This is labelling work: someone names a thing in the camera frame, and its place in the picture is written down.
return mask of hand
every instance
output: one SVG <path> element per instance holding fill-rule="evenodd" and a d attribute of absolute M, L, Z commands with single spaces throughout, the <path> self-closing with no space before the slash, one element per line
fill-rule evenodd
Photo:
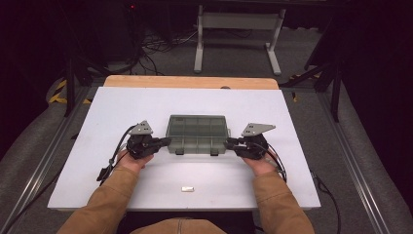
<path fill-rule="evenodd" d="M 135 172 L 137 175 L 139 174 L 141 169 L 145 168 L 145 165 L 154 158 L 154 155 L 149 155 L 141 159 L 134 159 L 128 152 L 128 150 L 124 149 L 118 153 L 117 160 L 118 166 L 125 167 L 130 169 L 131 171 Z"/>
<path fill-rule="evenodd" d="M 269 164 L 265 158 L 270 158 L 271 156 L 268 155 L 268 153 L 265 154 L 264 158 L 260 160 L 253 160 L 253 159 L 248 159 L 248 158 L 242 158 L 244 162 L 249 165 L 252 168 L 252 171 L 254 172 L 255 176 L 261 176 L 269 172 L 275 172 L 276 168 Z"/>

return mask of plastic box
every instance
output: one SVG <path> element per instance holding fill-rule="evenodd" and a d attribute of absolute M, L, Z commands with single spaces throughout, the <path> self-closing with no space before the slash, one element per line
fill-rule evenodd
<path fill-rule="evenodd" d="M 226 150 L 227 122 L 225 116 L 171 115 L 167 137 L 171 138 L 169 153 L 218 156 Z"/>

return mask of person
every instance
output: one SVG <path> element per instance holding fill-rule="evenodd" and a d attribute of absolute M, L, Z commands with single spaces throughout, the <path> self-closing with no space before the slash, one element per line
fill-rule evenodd
<path fill-rule="evenodd" d="M 86 207 L 78 209 L 57 233 L 116 233 L 137 184 L 140 171 L 154 155 L 133 159 L 128 151 L 112 175 L 93 193 Z M 255 174 L 252 185 L 266 233 L 314 233 L 313 226 L 299 207 L 291 191 L 271 164 L 243 158 Z M 141 227 L 132 234 L 145 233 L 224 233 L 204 219 L 167 219 Z"/>

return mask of white tabletop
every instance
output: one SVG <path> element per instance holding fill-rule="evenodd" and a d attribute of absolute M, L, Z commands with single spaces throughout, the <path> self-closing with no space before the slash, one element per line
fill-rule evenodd
<path fill-rule="evenodd" d="M 248 123 L 277 127 L 264 137 L 279 153 L 288 186 L 304 209 L 320 207 L 304 153 L 278 90 L 99 88 L 58 179 L 48 208 L 72 211 L 87 204 L 96 178 L 125 130 L 147 120 L 164 137 L 169 116 L 224 115 L 232 137 Z M 174 155 L 162 148 L 141 171 L 130 211 L 248 211 L 257 208 L 250 168 L 233 151 L 218 157 Z M 182 192 L 183 186 L 194 192 Z"/>

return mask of small metal block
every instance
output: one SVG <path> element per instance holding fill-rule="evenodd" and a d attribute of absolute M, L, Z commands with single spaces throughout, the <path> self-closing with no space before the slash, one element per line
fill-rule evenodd
<path fill-rule="evenodd" d="M 193 192 L 195 191 L 194 187 L 182 187 L 182 192 Z"/>

